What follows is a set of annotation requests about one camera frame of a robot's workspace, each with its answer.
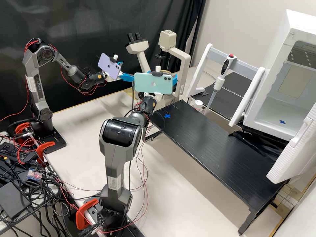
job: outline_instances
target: table leg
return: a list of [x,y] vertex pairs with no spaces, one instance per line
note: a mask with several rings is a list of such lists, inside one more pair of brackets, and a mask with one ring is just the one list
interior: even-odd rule
[[238,230],[239,235],[242,235],[246,229],[250,226],[250,224],[257,218],[255,214],[252,212],[247,216],[245,222],[241,225],[241,227]]

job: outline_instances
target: black motor joint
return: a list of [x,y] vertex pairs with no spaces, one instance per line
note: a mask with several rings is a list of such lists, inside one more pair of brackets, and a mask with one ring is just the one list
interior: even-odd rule
[[148,115],[152,114],[156,107],[157,101],[151,96],[145,96],[139,106],[140,112]]

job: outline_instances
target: black table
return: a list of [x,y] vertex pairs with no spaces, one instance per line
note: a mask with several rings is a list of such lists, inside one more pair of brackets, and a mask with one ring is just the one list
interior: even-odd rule
[[285,184],[273,184],[266,178],[273,160],[229,136],[183,100],[157,110],[151,121],[249,207],[240,235]]

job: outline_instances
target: black backdrop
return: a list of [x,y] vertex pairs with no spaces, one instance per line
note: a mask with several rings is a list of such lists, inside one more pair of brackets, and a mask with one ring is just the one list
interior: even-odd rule
[[[29,39],[41,37],[54,45],[72,64],[97,71],[101,53],[118,55],[124,61],[122,71],[140,71],[136,55],[125,49],[127,33],[140,32],[148,39],[145,52],[150,67],[158,61],[158,38],[161,30],[177,33],[177,47],[184,50],[186,40],[205,0],[6,0],[0,1],[0,119],[16,113],[26,102],[23,48]],[[169,70],[179,69],[179,61],[171,59]],[[47,103],[58,111],[124,88],[122,80],[98,88],[93,96],[83,96],[66,84],[59,65],[49,63],[40,68]],[[0,123],[3,130],[9,123],[30,117],[25,111]]]

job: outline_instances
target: connector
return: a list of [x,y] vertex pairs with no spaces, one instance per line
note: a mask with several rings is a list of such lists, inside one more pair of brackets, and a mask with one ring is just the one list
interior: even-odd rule
[[8,157],[5,156],[5,157],[3,157],[3,159],[4,159],[4,162],[6,163],[7,166],[9,166],[9,167],[12,166],[11,161]]

